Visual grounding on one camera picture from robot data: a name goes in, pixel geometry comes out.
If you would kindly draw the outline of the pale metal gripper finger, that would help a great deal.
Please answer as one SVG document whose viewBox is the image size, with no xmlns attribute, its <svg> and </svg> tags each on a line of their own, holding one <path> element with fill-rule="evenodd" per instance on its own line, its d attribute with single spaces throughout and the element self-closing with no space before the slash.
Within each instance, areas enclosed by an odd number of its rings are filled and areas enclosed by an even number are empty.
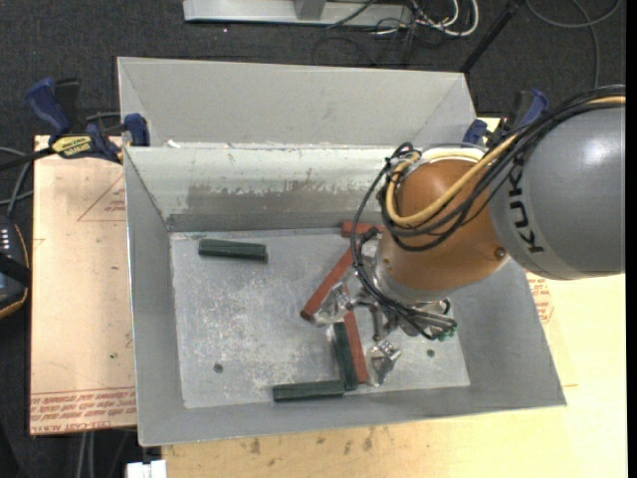
<svg viewBox="0 0 637 478">
<path fill-rule="evenodd" d="M 350 294 L 347 284 L 339 281 L 329 289 L 326 297 L 319 303 L 318 309 L 311 316 L 311 322 L 317 327 L 343 322 L 345 315 L 354 306 L 354 297 Z"/>
<path fill-rule="evenodd" d="M 365 352 L 367 384 L 370 386 L 383 385 L 401 356 L 402 350 L 390 341 L 380 341 L 371 346 Z"/>
</svg>

